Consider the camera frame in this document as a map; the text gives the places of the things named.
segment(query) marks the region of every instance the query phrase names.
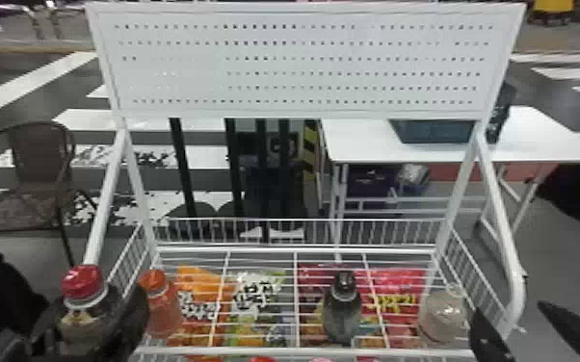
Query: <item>red object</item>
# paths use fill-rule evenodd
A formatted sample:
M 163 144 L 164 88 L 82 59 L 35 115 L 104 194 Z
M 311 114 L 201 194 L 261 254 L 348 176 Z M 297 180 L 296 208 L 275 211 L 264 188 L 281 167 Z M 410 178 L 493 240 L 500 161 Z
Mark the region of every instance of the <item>red object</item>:
M 103 288 L 103 274 L 96 265 L 80 265 L 70 269 L 61 282 L 63 295 L 70 299 L 85 299 Z
M 250 358 L 250 362 L 275 362 L 275 361 L 276 360 L 272 357 L 257 356 Z
M 150 316 L 146 333 L 153 338 L 168 338 L 182 318 L 175 287 L 160 270 L 144 272 L 140 276 L 140 285 L 148 293 Z
M 300 263 L 300 312 L 313 313 L 324 291 L 332 284 L 335 274 L 351 269 L 344 264 Z M 420 299 L 426 286 L 426 271 L 415 268 L 378 268 L 353 269 L 353 272 L 362 298 L 362 317 L 377 316 L 379 308 L 390 346 L 408 348 L 404 346 L 405 339 L 401 337 L 414 335 L 412 327 L 406 325 L 416 325 Z M 373 282 L 374 290 L 371 289 L 369 279 Z

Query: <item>wire basket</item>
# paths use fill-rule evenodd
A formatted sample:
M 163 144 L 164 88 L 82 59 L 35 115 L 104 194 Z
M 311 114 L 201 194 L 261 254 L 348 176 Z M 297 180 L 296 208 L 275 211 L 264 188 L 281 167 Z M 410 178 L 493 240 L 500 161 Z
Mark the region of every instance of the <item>wire basket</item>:
M 220 318 L 223 305 L 231 303 L 218 295 L 219 312 L 208 333 L 198 335 L 196 346 L 167 347 L 165 340 L 145 336 L 134 358 L 143 361 L 177 360 L 185 355 L 236 356 L 272 355 L 278 358 L 307 360 L 324 356 L 331 359 L 355 360 L 356 356 L 374 358 L 396 357 L 401 360 L 460 360 L 473 358 L 466 338 L 457 338 L 442 347 L 427 346 L 412 335 L 393 335 L 396 328 L 414 325 L 386 321 L 384 295 L 376 293 L 375 269 L 419 271 L 412 283 L 421 292 L 420 300 L 435 290 L 449 285 L 461 286 L 468 315 L 480 308 L 499 328 L 510 316 L 507 313 L 508 293 L 497 293 L 473 256 L 471 247 L 453 230 L 448 243 L 436 248 L 435 235 L 443 225 L 442 219 L 403 220 L 257 220 L 257 219 L 173 219 L 164 218 L 155 226 L 157 245 L 145 242 L 139 227 L 130 238 L 109 275 L 109 281 L 127 295 L 135 285 L 139 273 L 156 268 L 175 280 L 180 266 L 194 266 L 220 276 L 220 288 L 233 285 L 234 276 L 241 272 L 275 272 L 282 274 L 274 315 L 282 328 L 286 347 L 226 347 L 221 341 L 233 339 L 230 328 L 238 323 Z M 264 243 L 263 231 L 269 228 L 269 240 Z M 368 288 L 377 311 L 380 333 L 355 337 L 352 348 L 311 346 L 303 335 L 304 328 L 315 327 L 306 321 L 305 307 L 314 303 L 302 297 L 299 282 L 302 265 L 342 263 L 357 275 L 360 288 Z M 417 300 L 402 301 L 401 306 L 418 305 Z M 405 315 L 415 321 L 416 315 Z M 238 339 L 259 338 L 260 334 L 239 334 Z M 409 346 L 391 348 L 390 346 Z

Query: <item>orange bottle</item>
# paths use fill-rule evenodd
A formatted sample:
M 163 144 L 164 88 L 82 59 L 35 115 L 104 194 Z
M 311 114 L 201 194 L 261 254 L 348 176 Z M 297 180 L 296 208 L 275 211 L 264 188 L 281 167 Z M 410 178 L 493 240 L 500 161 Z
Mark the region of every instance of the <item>orange bottle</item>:
M 175 286 L 160 270 L 143 273 L 140 276 L 140 285 L 148 293 L 150 318 L 146 333 L 153 338 L 168 338 L 178 328 L 182 317 Z

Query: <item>black pole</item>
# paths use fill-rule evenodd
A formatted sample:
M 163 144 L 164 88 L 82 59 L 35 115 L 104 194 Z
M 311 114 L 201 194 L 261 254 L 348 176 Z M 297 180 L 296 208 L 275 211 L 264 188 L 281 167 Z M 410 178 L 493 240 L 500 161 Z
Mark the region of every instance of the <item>black pole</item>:
M 265 219 L 268 217 L 269 212 L 269 196 L 268 196 L 268 142 L 267 142 L 267 130 L 265 128 L 266 120 L 262 118 L 256 119 L 256 150 L 258 154 L 258 190 L 261 199 L 261 215 L 260 218 Z M 261 221 L 259 223 L 262 232 L 262 242 L 270 242 L 270 228 L 268 222 Z
M 229 159 L 229 177 L 231 177 L 231 197 L 234 205 L 234 216 L 242 218 L 243 199 L 241 193 L 241 166 L 238 160 L 238 141 L 236 138 L 236 125 L 234 118 L 224 119 L 224 129 L 227 133 L 227 158 Z
M 187 151 L 184 146 L 180 118 L 169 118 L 169 126 L 173 137 L 173 147 L 175 148 L 177 172 L 180 175 L 180 184 L 182 184 L 182 193 L 184 193 L 184 204 L 187 206 L 187 216 L 189 218 L 197 218 L 196 201 L 194 200 L 194 190 L 191 186 L 191 175 L 189 174 L 189 163 L 187 162 Z
M 278 135 L 279 135 L 279 159 L 278 176 L 280 177 L 281 186 L 281 216 L 286 218 L 288 216 L 288 206 L 290 204 L 290 187 L 292 183 L 290 178 L 290 120 L 280 119 L 278 121 Z

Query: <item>chair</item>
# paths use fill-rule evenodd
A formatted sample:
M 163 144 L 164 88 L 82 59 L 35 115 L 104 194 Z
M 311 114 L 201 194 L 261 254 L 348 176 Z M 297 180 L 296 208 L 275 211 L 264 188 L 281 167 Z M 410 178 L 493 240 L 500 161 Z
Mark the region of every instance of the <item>chair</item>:
M 58 230 L 67 261 L 74 266 L 64 226 L 65 211 L 73 208 L 77 194 L 95 209 L 96 205 L 89 195 L 72 186 L 72 133 L 55 122 L 22 123 L 0 130 L 1 147 L 11 149 L 16 184 L 0 193 L 0 232 Z

